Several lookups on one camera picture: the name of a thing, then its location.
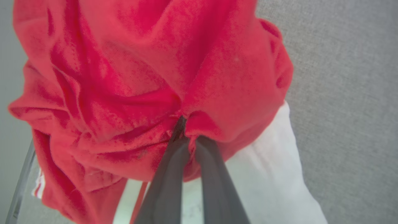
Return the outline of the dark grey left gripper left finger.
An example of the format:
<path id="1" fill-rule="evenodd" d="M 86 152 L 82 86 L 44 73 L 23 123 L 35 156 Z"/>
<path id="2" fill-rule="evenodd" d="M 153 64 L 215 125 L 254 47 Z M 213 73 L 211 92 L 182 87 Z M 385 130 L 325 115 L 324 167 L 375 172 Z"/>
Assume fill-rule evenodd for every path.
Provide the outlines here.
<path id="1" fill-rule="evenodd" d="M 151 185 L 135 218 L 135 224 L 180 224 L 183 172 L 190 159 L 186 119 L 180 117 Z"/>

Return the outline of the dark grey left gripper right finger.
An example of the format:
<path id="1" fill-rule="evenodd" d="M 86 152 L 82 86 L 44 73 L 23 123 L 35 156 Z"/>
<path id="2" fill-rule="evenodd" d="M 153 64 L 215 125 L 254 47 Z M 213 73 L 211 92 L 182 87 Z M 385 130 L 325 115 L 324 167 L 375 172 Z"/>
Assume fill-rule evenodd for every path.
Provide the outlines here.
<path id="1" fill-rule="evenodd" d="M 201 166 L 204 223 L 249 224 L 217 143 L 199 136 L 195 144 L 195 159 Z"/>

